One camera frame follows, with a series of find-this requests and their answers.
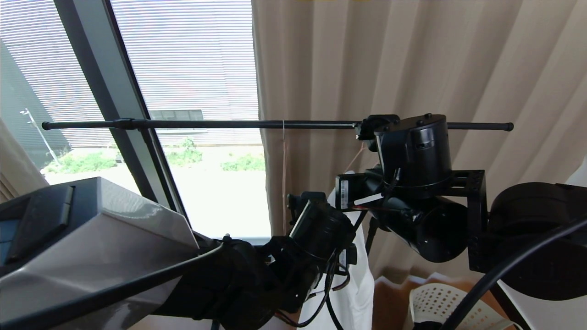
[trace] vegetation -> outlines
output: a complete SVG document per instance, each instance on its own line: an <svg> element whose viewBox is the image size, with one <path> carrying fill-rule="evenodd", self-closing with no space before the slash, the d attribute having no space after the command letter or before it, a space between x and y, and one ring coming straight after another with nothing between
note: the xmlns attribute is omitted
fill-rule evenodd
<svg viewBox="0 0 587 330"><path fill-rule="evenodd" d="M223 171L264 171L265 157L263 154L246 154L233 161L221 164Z"/></svg>
<svg viewBox="0 0 587 330"><path fill-rule="evenodd" d="M167 162L172 166L191 166L202 161L204 155L199 151L194 142L187 138L181 145L173 148L173 151L165 153Z"/></svg>
<svg viewBox="0 0 587 330"><path fill-rule="evenodd" d="M45 170L50 173L96 172L116 166L116 157L103 151L94 153L62 153L58 157L59 165L51 161Z"/></svg>

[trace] lamp post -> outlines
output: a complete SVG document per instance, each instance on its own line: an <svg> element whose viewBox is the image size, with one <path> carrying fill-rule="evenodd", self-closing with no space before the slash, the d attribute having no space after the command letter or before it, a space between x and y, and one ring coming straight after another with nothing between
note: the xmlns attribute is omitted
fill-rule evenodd
<svg viewBox="0 0 587 330"><path fill-rule="evenodd" d="M29 116L29 118L31 120L29 122L27 122L27 123L28 124L31 124L32 126L34 126L37 129L37 132L39 132L39 135L41 136L41 139L43 139L43 142L45 142L45 146L47 147L47 149L49 149L49 153L51 154L51 157L53 157L53 160L55 161L55 163L57 165L61 165L61 164L59 164L59 160L57 159L57 155L55 154L55 152L53 152L53 149L51 149L51 147L49 146L49 142L47 142L47 139L43 135L43 132L41 132L41 129L36 124L36 121L33 118L33 115L31 114L31 112L29 111L29 109L25 108L25 110L21 111L21 115L23 115L23 116L28 115Z"/></svg>

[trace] building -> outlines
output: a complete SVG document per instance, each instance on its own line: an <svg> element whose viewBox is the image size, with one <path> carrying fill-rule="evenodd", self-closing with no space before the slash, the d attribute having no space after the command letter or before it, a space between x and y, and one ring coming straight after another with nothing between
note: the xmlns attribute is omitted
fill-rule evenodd
<svg viewBox="0 0 587 330"><path fill-rule="evenodd" d="M48 150L20 114L23 108L39 123L103 116L53 1L2 0L0 5L1 115L27 151L40 155L35 163L44 163L50 160ZM151 118L258 118L250 1L112 0L112 5ZM108 130L42 134L55 151L114 143ZM207 146L261 143L256 129L166 129L158 135L164 146L186 137Z"/></svg>

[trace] robotic arm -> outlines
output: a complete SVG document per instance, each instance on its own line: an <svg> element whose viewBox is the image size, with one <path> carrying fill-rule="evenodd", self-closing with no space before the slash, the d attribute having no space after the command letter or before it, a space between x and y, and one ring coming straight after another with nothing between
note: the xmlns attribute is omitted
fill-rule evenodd
<svg viewBox="0 0 587 330"><path fill-rule="evenodd" d="M99 124L137 129L157 121ZM178 123L205 124L210 122ZM51 125L98 127L43 128ZM503 191L488 211L484 171L451 168L448 129L511 130L512 124L470 126L426 114L404 120L370 116L340 125L355 129L380 164L338 176L335 207L323 193L289 196L292 231L262 247L203 237L183 216L101 178L50 186L1 204L0 329L127 329L148 314L214 319L227 330L255 330L274 315L291 323L281 311L298 311L326 276L322 306L334 274L348 273L339 255L344 251L343 259L353 263L358 226L343 214L350 210L363 211L360 219L372 215L371 239L377 229L392 231L429 261L445 262L468 248L472 270L495 281L506 274L503 281L521 293L549 300L587 295L587 233L572 222L587 212L587 189L519 184ZM466 197L467 206L445 196ZM517 255L545 233L569 225L572 235L556 232L547 247ZM465 300L474 304L478 297ZM453 316L464 309L457 309L443 329L458 325Z"/></svg>

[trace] beige curtain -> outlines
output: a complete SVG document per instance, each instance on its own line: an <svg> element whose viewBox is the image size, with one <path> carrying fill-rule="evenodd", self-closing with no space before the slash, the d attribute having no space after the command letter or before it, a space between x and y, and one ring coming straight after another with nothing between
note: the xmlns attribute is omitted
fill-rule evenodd
<svg viewBox="0 0 587 330"><path fill-rule="evenodd" d="M0 118L0 203L48 185Z"/></svg>
<svg viewBox="0 0 587 330"><path fill-rule="evenodd" d="M514 122L513 132L451 131L454 169L486 169L488 202L525 181L564 182L587 152L586 1L253 0L260 117L360 120L428 112L452 122ZM330 191L361 144L352 131L262 132L272 229L282 194ZM351 170L377 162L364 151ZM466 274L463 254L424 262L379 231L370 266Z"/></svg>

